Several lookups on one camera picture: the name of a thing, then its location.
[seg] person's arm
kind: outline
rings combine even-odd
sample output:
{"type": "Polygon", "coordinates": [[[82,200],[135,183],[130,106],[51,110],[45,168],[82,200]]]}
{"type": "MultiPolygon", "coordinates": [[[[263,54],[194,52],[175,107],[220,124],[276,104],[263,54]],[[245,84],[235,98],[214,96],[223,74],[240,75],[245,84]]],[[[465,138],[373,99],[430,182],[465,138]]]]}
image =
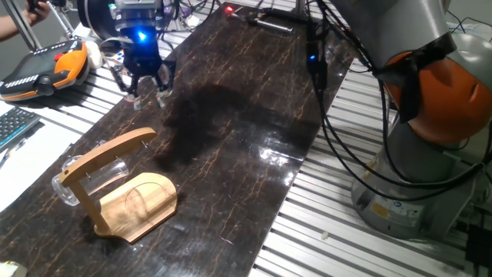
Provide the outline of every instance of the person's arm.
{"type": "MultiPolygon", "coordinates": [[[[26,10],[22,14],[27,18],[30,26],[34,26],[43,21],[49,13],[49,6],[44,2],[38,2],[39,8],[36,9],[36,13],[27,12],[29,10],[28,3],[25,3],[26,10]]],[[[3,42],[14,35],[18,34],[17,26],[15,26],[12,18],[7,15],[0,17],[0,42],[3,42]]]]}

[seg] table surface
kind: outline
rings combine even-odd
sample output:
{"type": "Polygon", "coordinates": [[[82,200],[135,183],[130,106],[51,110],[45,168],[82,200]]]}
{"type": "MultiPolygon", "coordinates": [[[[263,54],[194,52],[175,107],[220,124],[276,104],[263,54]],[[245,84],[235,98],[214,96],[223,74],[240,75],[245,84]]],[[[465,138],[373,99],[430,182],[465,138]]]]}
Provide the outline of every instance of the table surface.
{"type": "MultiPolygon", "coordinates": [[[[227,23],[215,12],[177,49],[175,89],[164,109],[144,80],[140,112],[118,103],[0,214],[0,260],[26,265],[33,276],[247,275],[320,125],[305,30],[280,23],[294,33],[227,23]],[[141,127],[158,137],[150,150],[123,157],[127,179],[167,176],[178,190],[178,211],[134,245],[100,239],[80,206],[58,199],[51,179],[68,155],[141,127]]],[[[337,59],[344,63],[330,65],[328,99],[351,62],[337,59]]]]}

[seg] glass cup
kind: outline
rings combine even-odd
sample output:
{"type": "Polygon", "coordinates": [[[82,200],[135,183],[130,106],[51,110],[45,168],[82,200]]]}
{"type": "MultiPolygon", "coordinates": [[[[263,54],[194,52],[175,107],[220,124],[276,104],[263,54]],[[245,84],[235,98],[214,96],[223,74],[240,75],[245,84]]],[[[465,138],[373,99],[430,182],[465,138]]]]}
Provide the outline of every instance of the glass cup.
{"type": "MultiPolygon", "coordinates": [[[[75,162],[80,157],[81,155],[70,158],[67,162],[65,162],[65,164],[63,164],[61,171],[63,172],[70,164],[75,162]]],[[[118,180],[119,178],[123,178],[128,174],[129,171],[125,162],[122,159],[117,158],[113,162],[99,169],[97,172],[93,172],[83,179],[80,179],[79,182],[87,194],[91,195],[99,189],[104,188],[106,185],[118,180]]],[[[79,203],[79,200],[70,188],[66,188],[62,185],[58,177],[59,174],[52,179],[53,189],[65,204],[76,206],[79,203]]]]}

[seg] orange padding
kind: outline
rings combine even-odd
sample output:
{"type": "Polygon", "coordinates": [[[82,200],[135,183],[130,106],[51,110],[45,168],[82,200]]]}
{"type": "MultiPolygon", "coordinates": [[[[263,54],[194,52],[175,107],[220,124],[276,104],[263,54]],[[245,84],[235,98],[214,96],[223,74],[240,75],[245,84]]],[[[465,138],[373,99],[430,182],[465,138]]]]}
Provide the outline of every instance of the orange padding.
{"type": "MultiPolygon", "coordinates": [[[[401,54],[389,64],[408,55],[401,54]]],[[[456,62],[446,58],[420,72],[422,103],[419,114],[409,121],[423,139],[454,143],[477,134],[492,118],[492,92],[456,62]]],[[[386,84],[400,104],[401,88],[386,84]]]]}
{"type": "Polygon", "coordinates": [[[78,43],[82,43],[82,50],[66,53],[56,63],[55,73],[62,72],[63,70],[70,72],[65,80],[53,84],[56,88],[76,80],[78,73],[84,67],[85,61],[87,60],[87,48],[84,42],[78,43]]]}

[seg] wooden mug holder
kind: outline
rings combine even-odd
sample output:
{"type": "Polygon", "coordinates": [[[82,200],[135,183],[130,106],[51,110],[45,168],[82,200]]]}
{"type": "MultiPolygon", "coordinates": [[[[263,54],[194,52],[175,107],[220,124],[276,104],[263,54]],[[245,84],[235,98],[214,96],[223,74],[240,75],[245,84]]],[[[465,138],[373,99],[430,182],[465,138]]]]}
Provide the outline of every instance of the wooden mug holder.
{"type": "Polygon", "coordinates": [[[91,200],[79,180],[157,136],[152,128],[140,128],[93,149],[73,162],[58,177],[70,188],[95,223],[101,237],[119,237],[131,244],[176,212],[176,188],[166,177],[141,173],[99,200],[91,200]]]}

